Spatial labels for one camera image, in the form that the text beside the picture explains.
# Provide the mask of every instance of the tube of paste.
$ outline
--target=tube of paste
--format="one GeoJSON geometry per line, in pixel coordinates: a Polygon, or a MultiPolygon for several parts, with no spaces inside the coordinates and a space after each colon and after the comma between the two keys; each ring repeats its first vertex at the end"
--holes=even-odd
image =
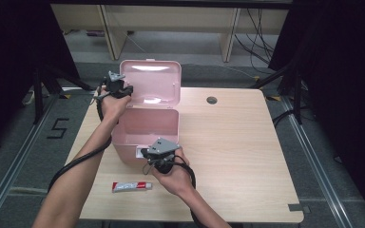
{"type": "Polygon", "coordinates": [[[152,189],[151,182],[113,182],[112,192],[129,192],[152,189]]]}

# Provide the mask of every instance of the hand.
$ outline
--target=hand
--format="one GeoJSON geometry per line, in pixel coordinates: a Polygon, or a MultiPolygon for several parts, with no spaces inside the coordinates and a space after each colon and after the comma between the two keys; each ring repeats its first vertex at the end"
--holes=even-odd
{"type": "MultiPolygon", "coordinates": [[[[102,87],[102,94],[107,93],[106,86],[102,87]]],[[[111,96],[106,96],[102,101],[102,111],[105,119],[119,119],[126,110],[126,105],[131,101],[130,96],[117,99],[111,96]]]]}
{"type": "MultiPolygon", "coordinates": [[[[181,148],[176,150],[176,155],[182,157],[186,164],[189,165],[189,160],[181,148]]],[[[174,159],[174,162],[183,163],[182,159],[178,157],[174,159]]],[[[169,193],[180,198],[185,193],[194,190],[188,172],[178,165],[173,165],[173,168],[167,174],[163,174],[154,168],[152,169],[152,174],[169,193]]]]}

